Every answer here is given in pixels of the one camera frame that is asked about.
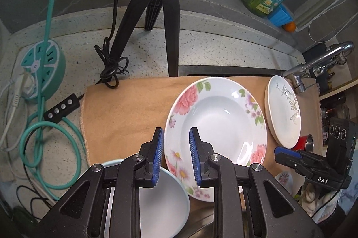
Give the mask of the gloved right hand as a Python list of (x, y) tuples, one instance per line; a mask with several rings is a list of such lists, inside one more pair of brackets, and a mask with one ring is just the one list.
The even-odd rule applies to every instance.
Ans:
[(327, 220), (335, 211), (340, 193), (305, 182), (301, 189), (299, 205), (315, 221)]

